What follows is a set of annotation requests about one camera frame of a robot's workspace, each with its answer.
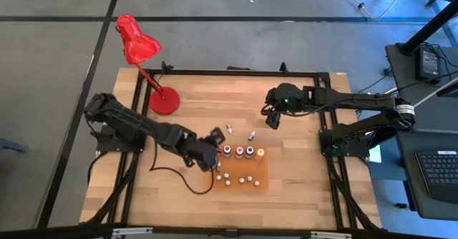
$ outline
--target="wooden board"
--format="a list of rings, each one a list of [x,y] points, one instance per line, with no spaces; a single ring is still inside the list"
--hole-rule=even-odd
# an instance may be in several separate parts
[[[120,69],[114,94],[130,106],[137,78],[136,69]],[[230,145],[243,145],[247,135],[256,131],[255,140],[268,148],[269,188],[262,194],[213,190],[194,195],[180,177],[170,171],[149,172],[154,157],[153,143],[147,138],[140,155],[135,188],[132,194],[130,225],[336,229],[326,162],[318,142],[319,116],[281,117],[278,130],[265,124],[260,114],[267,91],[281,82],[296,86],[313,86],[313,80],[300,77],[232,77],[199,75],[164,75],[162,86],[176,88],[181,97],[180,108],[170,116],[147,116],[157,121],[181,124],[199,136],[208,135],[214,127],[233,125],[227,138]],[[340,92],[349,92],[344,73],[331,74],[331,85]],[[353,110],[338,109],[338,121],[356,121]],[[81,221],[90,219],[112,191],[120,155],[108,154],[92,171]],[[367,166],[357,158],[346,158],[351,193],[369,218],[380,225],[371,178]],[[160,149],[157,167],[172,167],[184,174],[195,190],[205,190],[208,173],[198,167],[186,168],[181,158]],[[120,220],[123,195],[115,220]],[[340,200],[344,224],[348,226],[346,205]]]
[[[255,160],[253,156],[250,159],[242,157],[240,159],[235,157],[235,149],[237,147],[243,147],[244,149],[247,145],[231,145],[232,154],[230,157],[224,157],[223,155],[219,156],[219,161],[221,162],[221,171],[215,172],[214,176],[221,175],[223,179],[217,181],[215,179],[215,184],[213,185],[214,190],[222,190],[226,192],[265,192],[269,188],[269,170],[268,170],[268,149],[265,147],[254,146],[254,154],[259,148],[264,150],[264,157],[259,161]],[[229,178],[225,179],[224,174],[228,173]],[[253,180],[251,182],[247,181],[247,177],[251,176]],[[244,178],[245,182],[240,183],[239,179]],[[230,186],[226,186],[225,181],[230,181]],[[258,181],[259,186],[254,186],[254,182]]]

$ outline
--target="red desk lamp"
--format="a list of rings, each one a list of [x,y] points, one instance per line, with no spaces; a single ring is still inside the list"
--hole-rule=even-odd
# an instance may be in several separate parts
[[[161,87],[139,65],[159,53],[162,46],[151,36],[143,34],[137,21],[130,14],[118,17],[117,30],[121,34],[127,63],[137,66],[155,89],[150,97],[151,109],[158,114],[172,114],[180,106],[180,96],[177,91],[171,87]]]

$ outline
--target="lamp base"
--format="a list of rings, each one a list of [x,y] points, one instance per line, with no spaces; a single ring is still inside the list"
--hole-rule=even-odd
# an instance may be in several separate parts
[[[153,92],[150,97],[150,107],[152,111],[167,115],[172,114],[180,106],[180,95],[178,92],[171,87],[163,87],[162,98],[159,92]]]

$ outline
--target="white cap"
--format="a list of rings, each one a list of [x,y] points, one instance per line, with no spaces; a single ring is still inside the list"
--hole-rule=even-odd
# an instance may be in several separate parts
[[[258,156],[264,156],[264,150],[263,149],[258,149]]]

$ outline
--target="small bottle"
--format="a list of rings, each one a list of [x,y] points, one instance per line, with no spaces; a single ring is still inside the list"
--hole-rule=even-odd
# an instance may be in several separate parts
[[[243,157],[243,148],[242,147],[237,147],[237,150],[235,151],[235,157],[238,159]]]
[[[256,132],[255,132],[255,131],[252,131],[252,132],[250,133],[250,135],[248,135],[248,140],[249,140],[249,141],[252,141],[252,140],[255,138],[255,135],[256,135]]]
[[[256,152],[255,160],[259,161],[264,157],[264,150],[263,149],[258,149]]]
[[[230,152],[231,152],[230,146],[229,145],[224,146],[224,148],[223,148],[223,156],[224,157],[230,157]]]
[[[231,135],[232,134],[232,125],[227,124],[226,127],[228,128],[229,135]]]
[[[253,156],[253,152],[255,150],[253,149],[253,147],[247,147],[246,148],[246,151],[245,151],[245,157],[246,158],[251,158]]]

